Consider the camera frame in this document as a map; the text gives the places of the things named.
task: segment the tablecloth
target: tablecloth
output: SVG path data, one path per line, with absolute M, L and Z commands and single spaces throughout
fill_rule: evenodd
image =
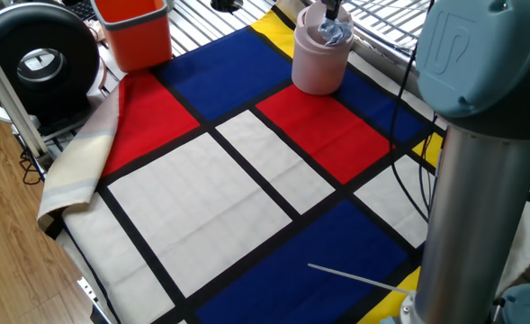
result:
M 308 263 L 416 288 L 427 223 L 392 175 L 389 139 L 424 210 L 418 168 L 434 174 L 445 131 L 407 94 L 391 136 L 398 86 L 355 54 L 333 95 L 298 90 L 293 27 L 274 7 L 127 75 L 49 171 L 39 225 L 91 266 L 89 282 L 117 320 L 378 323 L 398 314 L 397 292 Z M 502 286 L 530 265 L 527 239 L 516 241 Z

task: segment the folded cloth edge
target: folded cloth edge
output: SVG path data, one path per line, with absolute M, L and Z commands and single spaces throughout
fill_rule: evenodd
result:
M 119 120 L 119 87 L 93 113 L 47 173 L 37 225 L 54 221 L 50 212 L 89 203 L 109 156 Z

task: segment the metal pole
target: metal pole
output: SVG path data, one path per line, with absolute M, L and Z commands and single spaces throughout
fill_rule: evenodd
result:
M 43 156 L 47 157 L 49 150 L 44 141 L 37 132 L 37 129 L 31 122 L 29 114 L 24 110 L 19 97 L 16 95 L 13 87 L 6 78 L 0 66 L 0 102 L 6 109 L 11 122 L 13 122 L 16 129 L 21 133 L 21 136 L 27 147 L 35 158 L 43 160 Z
M 484 323 L 529 189 L 530 142 L 449 128 L 413 315 Z

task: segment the black round device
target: black round device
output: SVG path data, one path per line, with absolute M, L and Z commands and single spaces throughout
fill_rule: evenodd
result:
M 0 12 L 0 66 L 43 128 L 88 113 L 98 65 L 93 34 L 66 8 L 27 3 Z

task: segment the pink cup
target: pink cup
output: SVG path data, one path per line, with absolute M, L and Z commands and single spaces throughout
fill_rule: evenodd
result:
M 304 8 L 297 17 L 294 29 L 292 82 L 310 95 L 329 95 L 340 87 L 345 76 L 348 53 L 353 47 L 353 35 L 336 46 L 323 45 L 324 41 L 315 31 L 322 23 L 325 11 L 325 5 L 320 1 Z M 337 19 L 340 22 L 348 21 L 353 26 L 350 14 L 342 7 Z

